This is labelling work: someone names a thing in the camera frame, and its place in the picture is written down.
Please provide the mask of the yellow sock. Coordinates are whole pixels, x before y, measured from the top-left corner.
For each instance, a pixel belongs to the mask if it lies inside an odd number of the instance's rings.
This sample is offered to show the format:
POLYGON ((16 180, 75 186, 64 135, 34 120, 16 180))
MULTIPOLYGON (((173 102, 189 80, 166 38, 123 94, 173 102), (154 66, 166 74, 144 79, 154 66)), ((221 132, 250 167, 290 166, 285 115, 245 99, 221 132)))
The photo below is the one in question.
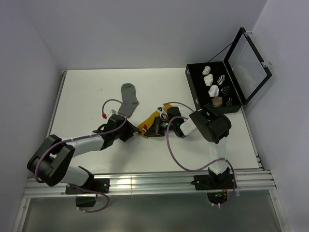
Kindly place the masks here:
POLYGON ((169 116, 168 116, 168 109, 170 109, 172 107, 171 104, 165 104, 165 110, 167 112, 167 115, 159 115, 159 113, 157 111, 153 112, 145 121, 143 121, 142 123, 140 123, 138 125, 138 128, 140 129, 141 133, 140 135, 143 138, 146 138, 144 136, 144 133, 147 132, 147 130, 151 127, 156 127, 156 128, 163 128, 164 129, 164 134, 168 125, 168 120, 169 120, 169 116))

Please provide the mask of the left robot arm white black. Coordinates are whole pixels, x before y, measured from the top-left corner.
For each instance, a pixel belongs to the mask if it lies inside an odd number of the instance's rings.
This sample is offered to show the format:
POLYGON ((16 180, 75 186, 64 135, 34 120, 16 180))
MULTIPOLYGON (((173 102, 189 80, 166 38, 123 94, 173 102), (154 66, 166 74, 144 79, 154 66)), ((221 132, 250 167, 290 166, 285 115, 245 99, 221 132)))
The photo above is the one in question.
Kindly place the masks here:
POLYGON ((73 167, 71 160, 81 154, 101 151, 120 139, 126 142, 139 129, 125 117, 113 114, 107 123, 90 135, 62 139, 54 134, 48 136, 27 163, 27 169, 41 183, 53 187, 58 183, 76 185, 83 193, 95 189, 94 174, 84 167, 73 167))

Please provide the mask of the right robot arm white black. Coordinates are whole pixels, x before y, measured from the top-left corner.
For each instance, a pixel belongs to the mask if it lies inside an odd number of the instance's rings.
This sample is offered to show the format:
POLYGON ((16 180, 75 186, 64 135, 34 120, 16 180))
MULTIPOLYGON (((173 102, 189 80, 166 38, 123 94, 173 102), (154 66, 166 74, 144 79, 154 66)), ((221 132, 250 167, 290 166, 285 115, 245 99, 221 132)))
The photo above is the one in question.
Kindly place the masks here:
POLYGON ((232 165, 226 159, 226 142, 231 129, 230 120, 211 104, 204 105, 201 109, 193 111, 188 118, 181 115, 178 107, 159 107, 140 128, 141 135, 149 137, 168 137, 169 132, 175 133, 179 138, 185 138, 195 131, 199 131, 209 144, 211 161, 198 169, 188 169, 181 165, 174 156, 169 138, 166 139, 167 147, 175 163, 185 171, 199 172, 204 169, 209 171, 209 183, 213 188, 220 188, 226 181, 232 165))

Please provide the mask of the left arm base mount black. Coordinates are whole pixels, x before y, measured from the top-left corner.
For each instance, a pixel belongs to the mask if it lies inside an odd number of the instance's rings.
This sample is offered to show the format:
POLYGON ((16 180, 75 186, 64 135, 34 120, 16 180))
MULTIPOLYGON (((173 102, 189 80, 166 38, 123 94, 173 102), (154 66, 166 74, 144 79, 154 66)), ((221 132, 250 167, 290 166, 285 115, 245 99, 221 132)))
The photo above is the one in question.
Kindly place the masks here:
POLYGON ((108 193, 110 187, 110 179, 109 178, 93 178, 88 180, 82 186, 75 186, 73 184, 69 184, 66 187, 65 193, 67 195, 73 194, 101 194, 108 193))

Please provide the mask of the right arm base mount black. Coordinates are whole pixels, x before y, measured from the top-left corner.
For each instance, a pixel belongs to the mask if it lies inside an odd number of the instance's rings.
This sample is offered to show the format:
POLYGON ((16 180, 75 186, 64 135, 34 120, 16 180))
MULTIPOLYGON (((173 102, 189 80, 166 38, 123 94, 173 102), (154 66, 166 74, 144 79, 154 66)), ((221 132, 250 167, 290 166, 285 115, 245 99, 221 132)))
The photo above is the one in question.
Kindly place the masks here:
POLYGON ((195 186, 195 190, 223 190, 237 187, 232 174, 215 175, 203 174, 195 175, 194 180, 190 183, 195 186))

